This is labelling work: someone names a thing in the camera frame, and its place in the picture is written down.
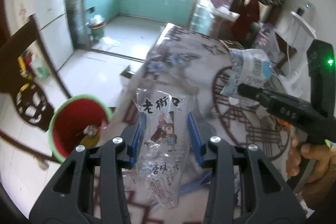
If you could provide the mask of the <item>blue white wrapper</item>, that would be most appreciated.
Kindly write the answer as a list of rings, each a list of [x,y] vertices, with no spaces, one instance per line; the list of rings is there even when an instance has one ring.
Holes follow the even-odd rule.
[[[230,49],[232,73],[221,95],[241,98],[238,86],[246,84],[261,88],[272,75],[272,64],[267,54],[260,49]]]

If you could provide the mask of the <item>clear printed snack bag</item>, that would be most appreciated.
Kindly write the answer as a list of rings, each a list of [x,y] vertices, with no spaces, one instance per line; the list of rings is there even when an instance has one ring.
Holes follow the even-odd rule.
[[[171,91],[137,88],[133,101],[141,118],[137,157],[123,171],[126,190],[145,189],[147,196],[167,209],[178,206],[182,174],[190,150],[187,115],[195,97]]]

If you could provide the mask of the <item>red green-rimmed trash bin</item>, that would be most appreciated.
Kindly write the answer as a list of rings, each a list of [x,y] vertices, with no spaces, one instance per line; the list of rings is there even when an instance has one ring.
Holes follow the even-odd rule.
[[[80,144],[87,126],[100,127],[112,117],[112,110],[95,96],[83,94],[68,99],[56,110],[47,130],[52,155],[63,163]]]

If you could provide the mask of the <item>green kitchen trash bin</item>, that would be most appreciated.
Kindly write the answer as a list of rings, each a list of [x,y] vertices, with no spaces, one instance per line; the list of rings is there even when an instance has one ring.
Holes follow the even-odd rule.
[[[88,21],[88,27],[91,31],[92,40],[94,42],[98,42],[104,37],[105,26],[105,18],[102,15],[95,15]]]

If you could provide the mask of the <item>teal kitchen cabinets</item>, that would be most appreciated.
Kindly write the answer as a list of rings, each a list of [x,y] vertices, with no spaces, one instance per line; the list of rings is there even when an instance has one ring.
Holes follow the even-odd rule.
[[[84,0],[87,19],[101,15],[106,21],[133,16],[187,27],[195,0]]]

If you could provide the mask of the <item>purple label water bottle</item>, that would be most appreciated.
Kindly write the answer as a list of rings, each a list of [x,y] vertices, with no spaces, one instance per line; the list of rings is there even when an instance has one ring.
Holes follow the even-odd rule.
[[[252,43],[252,49],[268,51],[274,45],[276,35],[274,26],[270,23],[263,23],[257,33],[256,39]]]

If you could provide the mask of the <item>dark carved wooden chair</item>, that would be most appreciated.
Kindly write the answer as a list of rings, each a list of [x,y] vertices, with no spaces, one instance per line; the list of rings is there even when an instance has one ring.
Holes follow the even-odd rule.
[[[24,51],[34,42],[37,43],[54,80],[64,95],[68,99],[71,98],[52,65],[34,15],[30,15],[29,21],[1,48],[1,93],[11,97],[15,110],[22,120],[47,132],[55,113],[54,107],[49,103],[42,88],[34,81],[33,76],[23,70],[19,62]]]

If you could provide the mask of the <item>floral patterned tablecloth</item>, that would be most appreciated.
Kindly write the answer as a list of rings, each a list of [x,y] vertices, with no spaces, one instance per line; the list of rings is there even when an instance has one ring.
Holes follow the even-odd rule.
[[[240,124],[235,129],[242,137],[250,131],[264,135],[274,134],[272,130],[260,127],[258,117],[251,109],[232,106],[228,98],[221,95],[220,89],[229,79],[231,65],[228,52],[221,55],[210,52],[210,49],[219,44],[218,40],[208,36],[167,24],[157,43],[149,51],[144,64],[131,78],[98,147],[121,136],[125,128],[138,121],[139,113],[133,101],[137,88],[163,91],[179,88],[194,95],[195,104],[190,113],[198,120],[208,123],[214,135],[236,147],[247,148],[250,144],[255,144],[263,151],[260,140],[239,145],[230,135],[224,116],[213,118],[210,114],[212,110],[224,110],[227,114],[237,116]],[[208,171],[211,169],[199,166],[190,144],[183,174],[201,174]],[[167,209],[150,199],[145,189],[126,190],[123,179],[130,223],[204,223],[210,184],[211,182],[197,191],[179,196],[178,206]]]

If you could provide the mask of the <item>white wall shelf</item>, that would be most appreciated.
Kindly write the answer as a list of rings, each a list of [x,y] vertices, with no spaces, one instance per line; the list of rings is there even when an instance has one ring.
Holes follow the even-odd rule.
[[[301,52],[307,48],[309,41],[317,38],[313,27],[315,9],[310,5],[303,5],[287,13],[277,27],[277,33],[286,41],[288,46]]]

